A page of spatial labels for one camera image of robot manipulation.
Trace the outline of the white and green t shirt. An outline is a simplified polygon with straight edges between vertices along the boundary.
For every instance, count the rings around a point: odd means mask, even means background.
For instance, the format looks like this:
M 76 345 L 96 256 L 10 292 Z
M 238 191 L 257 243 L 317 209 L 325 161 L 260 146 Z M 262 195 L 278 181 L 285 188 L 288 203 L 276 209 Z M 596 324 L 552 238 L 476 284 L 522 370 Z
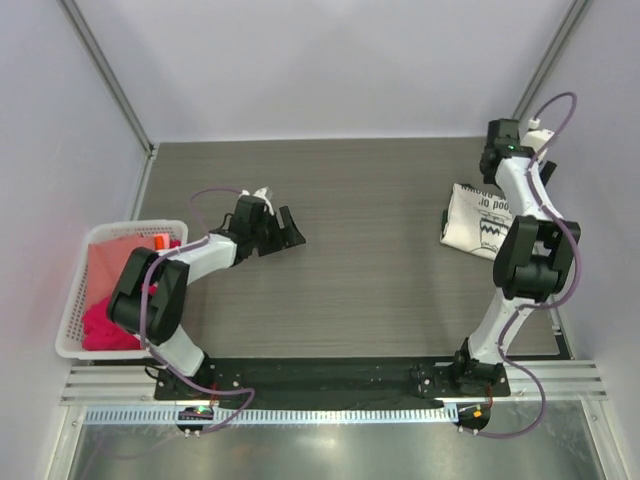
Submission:
M 495 194 L 455 183 L 442 212 L 440 243 L 494 261 L 512 224 L 507 201 Z

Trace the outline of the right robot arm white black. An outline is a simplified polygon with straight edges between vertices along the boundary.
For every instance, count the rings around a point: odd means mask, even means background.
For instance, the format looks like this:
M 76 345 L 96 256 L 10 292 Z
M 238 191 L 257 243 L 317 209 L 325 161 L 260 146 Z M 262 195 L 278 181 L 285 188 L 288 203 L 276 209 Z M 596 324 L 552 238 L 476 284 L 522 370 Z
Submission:
M 515 119 L 488 124 L 480 171 L 504 194 L 513 220 L 493 263 L 494 298 L 473 334 L 456 352 L 453 388 L 465 396 L 504 392 L 506 353 L 525 320 L 560 293 L 577 268 L 578 223 L 566 221 L 546 185 L 556 169 L 543 158 L 549 130 L 519 133 Z

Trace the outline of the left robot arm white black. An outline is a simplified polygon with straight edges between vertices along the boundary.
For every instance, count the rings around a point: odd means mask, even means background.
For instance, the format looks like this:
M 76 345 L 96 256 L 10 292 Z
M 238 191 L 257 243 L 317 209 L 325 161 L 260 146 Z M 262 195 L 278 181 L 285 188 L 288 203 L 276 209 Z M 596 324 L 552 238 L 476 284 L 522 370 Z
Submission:
M 108 319 L 136 335 L 190 398 L 205 397 L 213 375 L 210 357 L 181 325 L 188 287 L 254 253 L 263 257 L 306 243 L 290 209 L 275 209 L 267 193 L 266 188 L 242 192 L 223 224 L 198 241 L 160 252 L 134 249 L 112 292 Z

